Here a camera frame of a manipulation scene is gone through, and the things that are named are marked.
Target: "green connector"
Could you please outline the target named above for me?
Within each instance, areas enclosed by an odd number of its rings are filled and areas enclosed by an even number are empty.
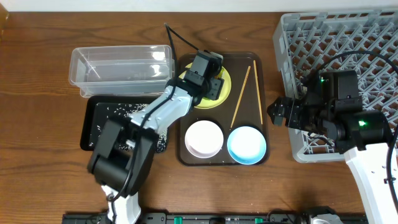
[[[264,221],[263,221],[263,219],[262,218],[255,218],[254,219],[254,223],[255,224],[257,224],[257,223],[263,223]]]
[[[182,217],[175,217],[174,224],[182,224]]]

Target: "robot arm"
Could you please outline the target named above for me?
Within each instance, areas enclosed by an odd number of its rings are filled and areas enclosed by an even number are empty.
[[[394,223],[398,214],[389,190],[386,158],[392,133],[381,111],[363,111],[355,71],[320,74],[309,83],[302,100],[279,97],[267,113],[275,125],[317,134],[335,140],[344,154],[365,207],[369,223]],[[391,160],[392,175],[398,176],[397,161]]]
[[[184,78],[168,83],[158,99],[130,115],[128,120],[110,119],[106,122],[87,169],[107,196],[120,195],[119,199],[109,203],[110,220],[117,224],[136,222],[141,213],[138,190],[149,174],[159,134],[189,113],[203,97],[218,99],[223,80],[215,77],[221,71],[222,61],[221,55],[199,50]],[[135,160],[116,149],[120,143],[134,148]]]

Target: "green led light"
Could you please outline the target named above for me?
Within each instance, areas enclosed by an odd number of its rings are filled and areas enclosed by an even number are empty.
[[[359,121],[359,125],[362,127],[362,126],[366,125],[366,122],[365,121]]]

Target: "chopsticks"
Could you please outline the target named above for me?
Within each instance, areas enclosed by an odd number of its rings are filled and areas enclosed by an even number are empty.
[[[234,117],[232,118],[231,128],[232,128],[232,125],[234,125],[236,113],[238,112],[239,105],[241,104],[243,90],[244,90],[244,87],[246,86],[246,81],[248,80],[249,72],[250,72],[250,66],[248,66],[248,71],[246,72],[246,76],[244,77],[243,86],[242,86],[242,89],[241,89],[241,94],[239,95],[238,103],[236,104],[236,108],[235,108]]]
[[[262,124],[262,110],[261,110],[261,100],[260,100],[260,90],[259,90],[259,80],[257,78],[257,66],[256,66],[256,61],[253,60],[253,65],[254,65],[254,76],[256,78],[256,87],[257,87],[257,99],[259,101],[259,112],[260,112],[260,119],[261,119],[261,124]]]
[[[260,89],[259,89],[259,80],[258,80],[258,77],[257,77],[257,65],[256,65],[256,61],[255,60],[253,60],[253,67],[254,67],[254,77],[256,79],[256,90],[257,90],[257,100],[258,100],[259,112],[260,112],[260,120],[261,120],[261,124],[262,124],[262,109],[261,109]],[[246,72],[246,76],[244,77],[241,93],[239,94],[238,103],[236,104],[234,116],[232,118],[231,128],[234,125],[236,113],[238,112],[239,105],[241,104],[242,95],[243,95],[244,87],[246,86],[246,82],[248,80],[248,76],[249,76],[249,73],[250,73],[250,68],[251,67],[248,66],[248,71]]]

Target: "yellow plate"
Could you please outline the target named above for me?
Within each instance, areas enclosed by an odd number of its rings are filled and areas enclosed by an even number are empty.
[[[185,66],[185,68],[190,68],[192,65],[192,63],[190,63],[189,65]],[[228,73],[228,71],[223,67],[220,71],[221,74],[221,78],[224,80],[224,85],[221,89],[221,93],[220,93],[220,97],[218,98],[218,100],[209,100],[208,98],[202,98],[201,102],[199,103],[199,105],[196,106],[196,108],[198,109],[210,109],[210,108],[214,108],[220,104],[222,104],[228,97],[230,91],[231,91],[231,77]],[[179,76],[180,78],[184,78],[185,76],[185,72],[181,73],[181,75]]]

